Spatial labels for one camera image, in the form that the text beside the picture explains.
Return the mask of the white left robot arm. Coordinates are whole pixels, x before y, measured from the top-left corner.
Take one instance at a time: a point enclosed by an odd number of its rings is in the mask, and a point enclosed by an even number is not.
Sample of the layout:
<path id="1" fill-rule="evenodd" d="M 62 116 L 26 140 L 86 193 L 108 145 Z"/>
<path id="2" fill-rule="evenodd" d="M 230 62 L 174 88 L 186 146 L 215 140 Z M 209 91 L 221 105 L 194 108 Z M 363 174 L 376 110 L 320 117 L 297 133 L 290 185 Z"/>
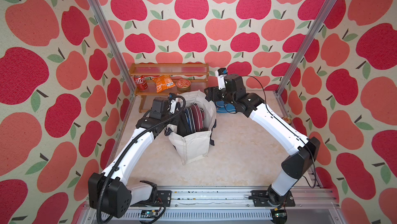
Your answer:
<path id="1" fill-rule="evenodd" d="M 117 157 L 101 172 L 93 173 L 88 180 L 90 207 L 96 210 L 96 221 L 107 224 L 112 218 L 121 218 L 131 205 L 142 204 L 166 206 L 157 199 L 157 185 L 141 181 L 133 189 L 127 188 L 129 177 L 144 151 L 169 124 L 177 124 L 186 108 L 184 97 L 170 94 L 167 98 L 157 97 L 153 105 L 137 122 L 133 135 Z"/>

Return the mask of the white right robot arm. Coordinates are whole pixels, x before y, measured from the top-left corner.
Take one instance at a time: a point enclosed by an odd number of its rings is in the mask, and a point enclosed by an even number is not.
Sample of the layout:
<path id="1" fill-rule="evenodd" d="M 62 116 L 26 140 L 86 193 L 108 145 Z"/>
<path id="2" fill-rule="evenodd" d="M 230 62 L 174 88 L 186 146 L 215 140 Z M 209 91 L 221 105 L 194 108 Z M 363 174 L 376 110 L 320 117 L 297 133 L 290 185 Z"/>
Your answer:
<path id="1" fill-rule="evenodd" d="M 221 68 L 216 72 L 216 77 L 218 86 L 205 89 L 206 99 L 233 105 L 237 113 L 261 125 L 288 153 L 281 164 L 281 172 L 263 197 L 273 207 L 283 205 L 291 188 L 314 165 L 320 141 L 294 129 L 256 93 L 247 93 L 241 76 L 229 75 L 225 68 Z"/>

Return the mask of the light blue paddle case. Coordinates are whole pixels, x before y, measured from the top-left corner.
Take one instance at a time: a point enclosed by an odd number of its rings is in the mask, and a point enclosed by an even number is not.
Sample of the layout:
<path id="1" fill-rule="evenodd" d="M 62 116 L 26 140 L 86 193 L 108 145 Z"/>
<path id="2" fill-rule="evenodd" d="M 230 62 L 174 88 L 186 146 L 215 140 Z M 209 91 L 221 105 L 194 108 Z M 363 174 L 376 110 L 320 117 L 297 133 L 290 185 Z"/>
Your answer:
<path id="1" fill-rule="evenodd" d="M 232 104 L 227 104 L 224 101 L 215 102 L 217 113 L 230 113 L 236 114 L 237 111 Z"/>

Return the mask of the maroon paddle case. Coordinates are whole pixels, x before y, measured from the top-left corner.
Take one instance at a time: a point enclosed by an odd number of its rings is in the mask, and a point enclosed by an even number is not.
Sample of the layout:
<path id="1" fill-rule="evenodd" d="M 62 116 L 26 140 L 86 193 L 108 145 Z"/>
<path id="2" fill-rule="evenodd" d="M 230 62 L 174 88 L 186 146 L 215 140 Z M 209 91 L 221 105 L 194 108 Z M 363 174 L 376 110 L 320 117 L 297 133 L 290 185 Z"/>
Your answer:
<path id="1" fill-rule="evenodd" d="M 204 118 L 205 112 L 202 108 L 200 108 L 197 104 L 193 104 L 190 106 L 192 111 L 192 116 L 194 120 L 194 127 L 196 132 L 200 132 L 204 130 Z"/>

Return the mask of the white canvas tote bag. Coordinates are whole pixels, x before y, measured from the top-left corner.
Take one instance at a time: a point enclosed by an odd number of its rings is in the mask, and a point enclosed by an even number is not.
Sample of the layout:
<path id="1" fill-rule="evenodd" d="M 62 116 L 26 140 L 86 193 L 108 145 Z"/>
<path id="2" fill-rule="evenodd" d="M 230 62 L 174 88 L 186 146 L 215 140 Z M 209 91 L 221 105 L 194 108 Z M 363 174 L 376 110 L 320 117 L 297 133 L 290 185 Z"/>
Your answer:
<path id="1" fill-rule="evenodd" d="M 192 91 L 181 94 L 186 100 L 186 107 L 197 104 L 203 117 L 203 128 L 193 134 L 180 135 L 179 126 L 169 124 L 164 134 L 178 152 L 183 165 L 187 165 L 203 159 L 207 156 L 209 147 L 214 145 L 212 130 L 216 125 L 216 106 L 214 102 L 206 100 L 206 95 L 200 91 Z"/>

